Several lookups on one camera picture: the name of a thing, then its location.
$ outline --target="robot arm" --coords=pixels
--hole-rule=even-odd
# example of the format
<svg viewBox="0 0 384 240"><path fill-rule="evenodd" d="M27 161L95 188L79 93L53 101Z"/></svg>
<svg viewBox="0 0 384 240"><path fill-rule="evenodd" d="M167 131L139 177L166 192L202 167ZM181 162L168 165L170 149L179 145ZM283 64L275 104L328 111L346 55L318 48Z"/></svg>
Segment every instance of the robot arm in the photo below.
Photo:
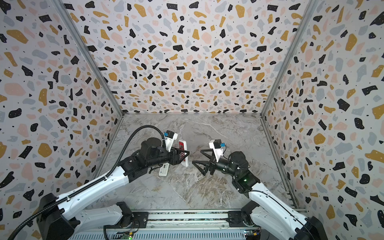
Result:
<svg viewBox="0 0 384 240"><path fill-rule="evenodd" d="M327 240L324 227L317 218L306 218L271 193L249 171L248 161L242 152L233 152L225 158L223 153L218 151L219 145L220 148L223 147L221 144L219 139L210 141L210 149L200 151L210 160L192 161L192 164L203 175L208 172L213 175L219 170L232 176L232 184L239 193L251 199L246 205L247 210L242 210L242 219L246 225L261 226L280 240Z"/></svg>
<svg viewBox="0 0 384 240"><path fill-rule="evenodd" d="M119 162L115 170L70 192L54 196L52 193L40 200L39 210L65 197L67 200L59 203L50 211L44 212L37 218L37 223L43 240L66 240L74 233L104 225L119 225L124 228L132 223L133 213L125 202L118 202L110 207L84 210L90 203L108 192L126 185L151 170L161 167L164 163L180 164L189 152L172 147L177 134L167 131L165 134L166 147L162 141L151 137L141 143L141 149Z"/></svg>

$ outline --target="marble floor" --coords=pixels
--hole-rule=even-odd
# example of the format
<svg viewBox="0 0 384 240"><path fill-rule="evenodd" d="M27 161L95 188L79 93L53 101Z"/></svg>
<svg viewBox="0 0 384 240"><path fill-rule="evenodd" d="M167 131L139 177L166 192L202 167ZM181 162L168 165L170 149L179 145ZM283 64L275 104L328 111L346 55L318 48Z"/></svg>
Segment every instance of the marble floor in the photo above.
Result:
<svg viewBox="0 0 384 240"><path fill-rule="evenodd" d="M221 139L227 145L225 156L242 151L257 176L277 197L288 200L276 163L258 115L125 115L117 137L105 161L101 174L115 163L130 134L142 125L154 125L163 132L171 130L187 141L189 161L204 160L201 149L208 149L211 139ZM160 135L153 129L143 129L132 139L124 156L140 148L141 142ZM153 209L239 209L249 199L237 192L231 176L217 171L203 176L191 163L170 166L166 177L159 170L146 174L92 203L88 208L107 207L125 201L133 210Z"/></svg>

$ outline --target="terrazzo wall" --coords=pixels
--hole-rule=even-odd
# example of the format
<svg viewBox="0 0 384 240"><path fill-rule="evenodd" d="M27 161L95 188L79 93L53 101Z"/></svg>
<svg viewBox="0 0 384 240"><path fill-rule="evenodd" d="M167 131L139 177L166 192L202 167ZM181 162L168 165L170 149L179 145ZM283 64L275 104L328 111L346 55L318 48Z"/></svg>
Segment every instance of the terrazzo wall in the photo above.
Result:
<svg viewBox="0 0 384 240"><path fill-rule="evenodd" d="M305 0L64 0L124 112L260 112Z"/></svg>
<svg viewBox="0 0 384 240"><path fill-rule="evenodd" d="M118 115L48 1L3 1L0 239L38 207L93 178ZM36 222L17 239L40 239Z"/></svg>
<svg viewBox="0 0 384 240"><path fill-rule="evenodd" d="M265 116L328 239L384 239L383 23L383 1L319 1Z"/></svg>

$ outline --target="white remote control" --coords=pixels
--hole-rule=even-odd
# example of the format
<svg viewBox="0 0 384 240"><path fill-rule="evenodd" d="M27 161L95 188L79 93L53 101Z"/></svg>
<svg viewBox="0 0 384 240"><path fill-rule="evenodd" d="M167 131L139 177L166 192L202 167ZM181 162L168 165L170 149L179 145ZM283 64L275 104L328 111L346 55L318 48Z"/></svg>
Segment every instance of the white remote control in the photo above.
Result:
<svg viewBox="0 0 384 240"><path fill-rule="evenodd" d="M168 174L168 169L169 169L169 163L164 163L159 170L159 176L166 177Z"/></svg>

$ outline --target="terrazzo pattern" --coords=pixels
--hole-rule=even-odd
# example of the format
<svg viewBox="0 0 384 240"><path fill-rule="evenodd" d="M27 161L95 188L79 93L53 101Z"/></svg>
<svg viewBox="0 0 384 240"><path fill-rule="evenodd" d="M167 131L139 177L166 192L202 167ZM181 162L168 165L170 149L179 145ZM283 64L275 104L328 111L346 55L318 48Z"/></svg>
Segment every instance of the terrazzo pattern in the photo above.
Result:
<svg viewBox="0 0 384 240"><path fill-rule="evenodd" d="M0 239L93 179L118 116L48 1L3 1L0 30ZM17 239L40 239L36 222Z"/></svg>
<svg viewBox="0 0 384 240"><path fill-rule="evenodd" d="M265 116L328 239L384 239L383 23L383 1L319 1Z"/></svg>
<svg viewBox="0 0 384 240"><path fill-rule="evenodd" d="M65 0L124 112L262 109L304 0Z"/></svg>
<svg viewBox="0 0 384 240"><path fill-rule="evenodd" d="M132 183L120 187L89 208L107 207L125 201L132 209L240 209L249 199L237 192L231 176L216 171L205 177L192 165L192 160L209 159L201 149L209 149L209 141L221 139L228 146L225 156L233 151L242 151L250 163L251 172L257 176L276 196L287 204L280 174L266 140L260 118L255 115L126 115L111 151L103 165L101 174L115 163L121 149L131 133L138 127L151 124L162 131L171 130L179 134L178 139L187 141L190 151L189 167L182 164L170 166L166 177L159 177L159 170L146 174ZM129 144L123 158L141 147L149 137L160 137L152 129L143 129Z"/></svg>

